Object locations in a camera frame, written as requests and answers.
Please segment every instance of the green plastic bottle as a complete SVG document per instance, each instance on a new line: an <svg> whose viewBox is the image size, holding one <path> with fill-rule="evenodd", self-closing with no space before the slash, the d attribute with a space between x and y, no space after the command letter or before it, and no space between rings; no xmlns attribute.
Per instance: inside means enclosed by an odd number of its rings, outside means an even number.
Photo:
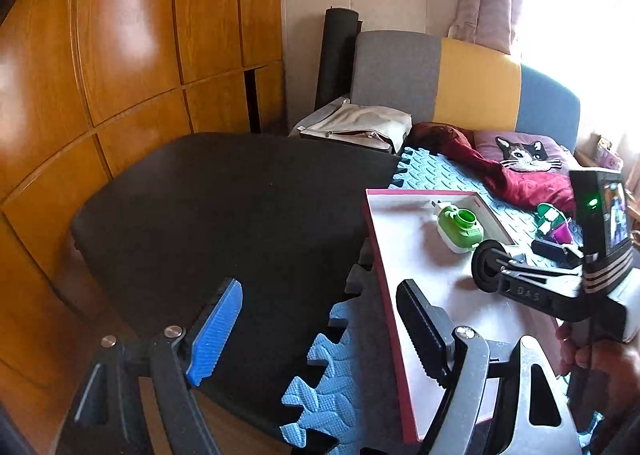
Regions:
<svg viewBox="0 0 640 455"><path fill-rule="evenodd" d="M453 204L445 206L440 211L438 233L454 253L473 251L484 238L484 229L476 214Z"/></svg>

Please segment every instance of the beige bag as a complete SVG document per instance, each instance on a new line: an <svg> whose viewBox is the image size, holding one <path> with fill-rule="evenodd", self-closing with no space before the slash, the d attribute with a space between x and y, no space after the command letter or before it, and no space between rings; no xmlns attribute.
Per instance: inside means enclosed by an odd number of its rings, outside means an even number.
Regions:
<svg viewBox="0 0 640 455"><path fill-rule="evenodd" d="M344 103L324 120L303 128L300 136L328 139L398 153L411 130L411 115L389 107Z"/></svg>

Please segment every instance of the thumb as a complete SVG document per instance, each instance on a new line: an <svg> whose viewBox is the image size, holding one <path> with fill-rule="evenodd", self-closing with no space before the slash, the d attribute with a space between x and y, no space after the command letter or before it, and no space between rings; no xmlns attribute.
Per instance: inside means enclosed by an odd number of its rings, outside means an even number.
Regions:
<svg viewBox="0 0 640 455"><path fill-rule="evenodd" d="M610 374L620 364L622 356L620 343L602 340L595 342L592 347L583 347L575 353L575 363L583 369L589 368L589 356L591 355L591 367L594 370Z"/></svg>

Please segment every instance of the device screen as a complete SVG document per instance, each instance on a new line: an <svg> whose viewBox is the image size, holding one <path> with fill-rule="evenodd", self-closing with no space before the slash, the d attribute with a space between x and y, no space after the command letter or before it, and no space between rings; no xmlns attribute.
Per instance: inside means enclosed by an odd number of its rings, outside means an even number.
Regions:
<svg viewBox="0 0 640 455"><path fill-rule="evenodd" d="M609 230L609 251L629 235L626 220L625 188L621 182L604 181L604 225Z"/></svg>

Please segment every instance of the human hand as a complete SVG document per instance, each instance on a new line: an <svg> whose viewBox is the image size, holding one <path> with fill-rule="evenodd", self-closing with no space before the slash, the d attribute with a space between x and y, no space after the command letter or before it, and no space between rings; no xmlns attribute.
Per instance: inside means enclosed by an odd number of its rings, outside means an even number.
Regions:
<svg viewBox="0 0 640 455"><path fill-rule="evenodd" d="M573 365L605 372L609 376L607 408L604 415L615 417L640 401L640 335L629 343L599 340L593 346L577 349L571 336L571 324L565 322L556 330L561 341L560 373L567 375Z"/></svg>

